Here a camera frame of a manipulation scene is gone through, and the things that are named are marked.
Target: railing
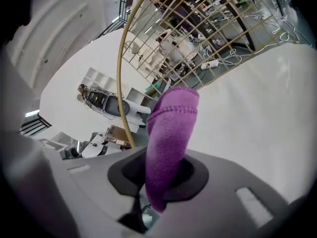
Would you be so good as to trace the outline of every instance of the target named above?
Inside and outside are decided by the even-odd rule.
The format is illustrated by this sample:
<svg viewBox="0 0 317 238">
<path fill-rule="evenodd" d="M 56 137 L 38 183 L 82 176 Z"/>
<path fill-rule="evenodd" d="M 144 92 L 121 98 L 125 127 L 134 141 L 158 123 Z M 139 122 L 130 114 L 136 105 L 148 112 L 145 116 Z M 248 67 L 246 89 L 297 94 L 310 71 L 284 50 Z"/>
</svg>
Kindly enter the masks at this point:
<svg viewBox="0 0 317 238">
<path fill-rule="evenodd" d="M 96 39 L 125 26 L 131 13 L 132 2 L 133 0 L 120 0 L 119 18 L 115 22 L 111 23 Z"/>
<path fill-rule="evenodd" d="M 24 136 L 33 136 L 49 127 L 51 127 L 51 125 L 47 121 L 45 121 L 42 117 L 37 115 L 37 117 L 34 118 L 33 120 L 22 124 L 20 133 Z"/>
</svg>

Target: white ceiling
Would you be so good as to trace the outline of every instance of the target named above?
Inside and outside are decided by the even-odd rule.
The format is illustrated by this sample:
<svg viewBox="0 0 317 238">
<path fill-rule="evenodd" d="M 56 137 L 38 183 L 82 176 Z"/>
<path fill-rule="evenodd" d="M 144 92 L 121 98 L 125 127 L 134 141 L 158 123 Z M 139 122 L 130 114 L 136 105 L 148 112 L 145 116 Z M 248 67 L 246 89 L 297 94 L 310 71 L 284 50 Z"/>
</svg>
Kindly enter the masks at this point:
<svg viewBox="0 0 317 238">
<path fill-rule="evenodd" d="M 32 20 L 7 45 L 12 64 L 40 97 L 62 64 L 118 16 L 120 0 L 33 0 Z"/>
</svg>

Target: purple cloth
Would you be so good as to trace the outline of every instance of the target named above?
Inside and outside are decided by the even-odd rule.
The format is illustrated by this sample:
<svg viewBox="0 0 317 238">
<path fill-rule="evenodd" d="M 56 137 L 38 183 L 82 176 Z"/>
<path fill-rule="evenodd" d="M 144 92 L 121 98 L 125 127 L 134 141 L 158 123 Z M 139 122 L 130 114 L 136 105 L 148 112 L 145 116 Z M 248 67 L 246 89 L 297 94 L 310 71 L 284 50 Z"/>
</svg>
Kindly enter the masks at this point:
<svg viewBox="0 0 317 238">
<path fill-rule="evenodd" d="M 177 175 L 197 117 L 199 94 L 175 87 L 158 100 L 148 118 L 149 144 L 146 155 L 146 192 L 152 207 L 165 209 L 163 196 Z"/>
</svg>

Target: wooden curved rod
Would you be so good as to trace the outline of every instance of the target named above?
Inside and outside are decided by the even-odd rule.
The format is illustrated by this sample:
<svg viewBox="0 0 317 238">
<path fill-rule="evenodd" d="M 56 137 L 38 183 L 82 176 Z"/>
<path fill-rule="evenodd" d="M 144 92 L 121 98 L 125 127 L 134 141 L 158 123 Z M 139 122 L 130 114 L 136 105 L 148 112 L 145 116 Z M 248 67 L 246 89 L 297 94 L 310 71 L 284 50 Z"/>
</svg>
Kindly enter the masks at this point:
<svg viewBox="0 0 317 238">
<path fill-rule="evenodd" d="M 130 127 L 127 121 L 127 117 L 124 114 L 124 109 L 123 109 L 123 101 L 122 101 L 122 92 L 121 92 L 121 62 L 122 62 L 122 54 L 123 54 L 123 48 L 124 48 L 124 43 L 125 39 L 127 37 L 130 25 L 134 19 L 135 14 L 137 13 L 139 7 L 143 3 L 144 0 L 139 0 L 138 3 L 135 5 L 133 11 L 131 12 L 131 15 L 128 19 L 128 22 L 126 26 L 124 27 L 121 42 L 120 42 L 120 47 L 119 47 L 119 54 L 118 54 L 118 63 L 117 63 L 117 95 L 118 95 L 118 104 L 119 104 L 119 110 L 124 126 L 125 133 L 127 134 L 127 137 L 129 139 L 129 143 L 131 147 L 135 147 L 135 142 L 133 140 Z"/>
</svg>

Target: ceiling light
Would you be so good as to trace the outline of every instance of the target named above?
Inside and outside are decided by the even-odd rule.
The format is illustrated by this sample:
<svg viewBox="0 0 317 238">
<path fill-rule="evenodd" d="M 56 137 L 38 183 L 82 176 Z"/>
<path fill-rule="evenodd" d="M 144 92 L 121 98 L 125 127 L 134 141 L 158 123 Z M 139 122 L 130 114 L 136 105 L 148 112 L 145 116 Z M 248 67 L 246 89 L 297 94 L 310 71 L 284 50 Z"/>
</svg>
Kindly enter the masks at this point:
<svg viewBox="0 0 317 238">
<path fill-rule="evenodd" d="M 26 113 L 25 117 L 30 117 L 39 113 L 40 110 L 34 110 L 32 112 Z"/>
<path fill-rule="evenodd" d="M 115 22 L 119 19 L 120 16 L 118 16 L 117 18 L 115 18 L 112 22 Z"/>
<path fill-rule="evenodd" d="M 79 153 L 79 148 L 80 148 L 80 142 L 77 141 L 77 152 Z"/>
<path fill-rule="evenodd" d="M 152 27 L 150 27 L 144 34 L 147 34 L 147 32 L 149 32 L 151 28 L 152 28 Z"/>
</svg>

